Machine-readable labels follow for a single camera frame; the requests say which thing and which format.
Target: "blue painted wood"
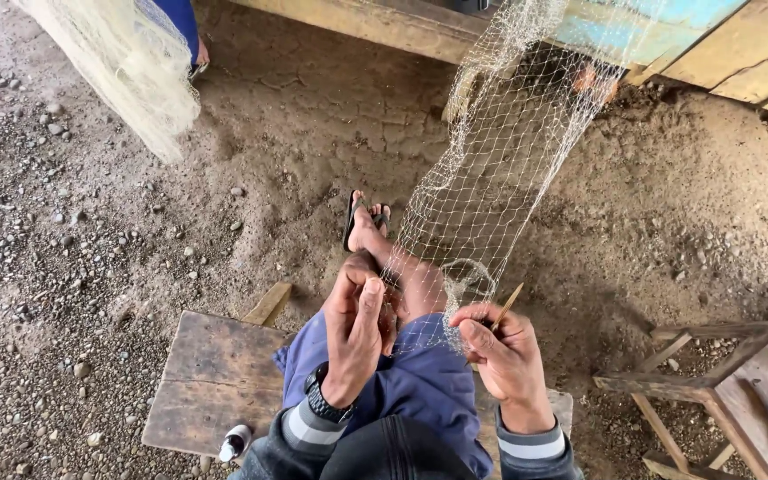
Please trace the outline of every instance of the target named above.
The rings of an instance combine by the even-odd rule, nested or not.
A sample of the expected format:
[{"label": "blue painted wood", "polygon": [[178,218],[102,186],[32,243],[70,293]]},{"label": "blue painted wood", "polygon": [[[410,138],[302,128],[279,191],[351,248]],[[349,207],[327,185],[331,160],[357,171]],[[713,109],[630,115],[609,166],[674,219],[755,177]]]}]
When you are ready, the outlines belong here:
[{"label": "blue painted wood", "polygon": [[620,64],[648,65],[679,56],[746,1],[641,0],[624,6],[623,0],[569,0],[553,38]]}]

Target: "jacket sleeve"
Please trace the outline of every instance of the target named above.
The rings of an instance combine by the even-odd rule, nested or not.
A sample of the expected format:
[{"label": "jacket sleeve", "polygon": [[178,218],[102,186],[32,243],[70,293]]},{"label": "jacket sleeve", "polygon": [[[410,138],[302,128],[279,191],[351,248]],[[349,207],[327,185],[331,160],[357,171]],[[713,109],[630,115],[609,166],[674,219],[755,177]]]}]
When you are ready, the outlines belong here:
[{"label": "jacket sleeve", "polygon": [[499,442],[503,480],[582,480],[583,473],[573,461],[573,449],[561,431],[559,419],[553,430],[519,435],[506,430],[496,407],[496,439]]},{"label": "jacket sleeve", "polygon": [[280,411],[269,435],[251,444],[231,480],[317,480],[348,420],[335,424],[317,417],[305,397],[296,407]]}]

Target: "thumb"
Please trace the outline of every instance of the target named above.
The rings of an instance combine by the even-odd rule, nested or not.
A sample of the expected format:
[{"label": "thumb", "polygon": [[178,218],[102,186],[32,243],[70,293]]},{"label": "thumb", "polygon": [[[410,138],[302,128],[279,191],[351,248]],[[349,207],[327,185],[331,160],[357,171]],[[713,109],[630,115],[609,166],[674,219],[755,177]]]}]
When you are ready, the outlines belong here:
[{"label": "thumb", "polygon": [[464,320],[458,325],[461,336],[476,353],[488,359],[488,361],[504,360],[506,346],[496,340],[496,336],[475,320]]},{"label": "thumb", "polygon": [[352,329],[352,332],[361,330],[366,331],[370,328],[378,329],[378,316],[381,312],[381,303],[384,301],[384,282],[380,278],[367,278],[364,283],[364,289],[360,292],[360,299],[357,309],[357,319],[354,324],[359,329]]}]

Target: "blue cloth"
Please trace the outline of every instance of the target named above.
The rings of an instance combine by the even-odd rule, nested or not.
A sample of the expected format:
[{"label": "blue cloth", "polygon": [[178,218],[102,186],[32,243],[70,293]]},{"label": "blue cloth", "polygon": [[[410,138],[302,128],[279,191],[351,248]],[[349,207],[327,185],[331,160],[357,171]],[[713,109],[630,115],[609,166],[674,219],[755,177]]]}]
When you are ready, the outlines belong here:
[{"label": "blue cloth", "polygon": [[[445,341],[443,314],[424,315],[406,325],[396,338],[392,357],[381,355],[343,436],[389,415],[403,415],[431,427],[455,450],[478,478],[491,474],[491,456],[476,439],[473,369]],[[304,380],[328,359],[325,317],[316,313],[288,347],[272,356],[283,372],[283,408],[304,399]]]},{"label": "blue cloth", "polygon": [[197,49],[200,48],[200,42],[197,39],[197,21],[195,21],[195,10],[191,7],[191,2],[189,0],[153,1],[185,37],[188,50],[191,52],[191,64],[197,63]]}]

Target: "net mesh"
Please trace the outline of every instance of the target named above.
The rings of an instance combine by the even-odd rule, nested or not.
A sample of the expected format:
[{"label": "net mesh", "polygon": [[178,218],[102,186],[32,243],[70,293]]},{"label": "net mesh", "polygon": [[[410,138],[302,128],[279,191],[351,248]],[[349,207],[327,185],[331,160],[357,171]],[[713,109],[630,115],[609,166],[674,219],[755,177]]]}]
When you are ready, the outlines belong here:
[{"label": "net mesh", "polygon": [[[450,145],[414,190],[383,269],[405,297],[424,296],[444,311],[442,320],[417,320],[430,324],[411,329],[421,340],[400,336],[399,351],[463,348],[448,317],[493,300],[518,236],[571,147],[614,98],[621,66],[663,2],[579,3],[596,20],[579,28],[566,21],[571,49],[544,40],[561,30],[567,0],[502,2],[458,70],[445,113]],[[440,269],[415,269],[411,256]],[[430,335],[429,326],[444,335]]]},{"label": "net mesh", "polygon": [[176,136],[200,99],[183,35],[151,0],[12,0],[67,54],[102,100],[158,158],[181,160]]}]

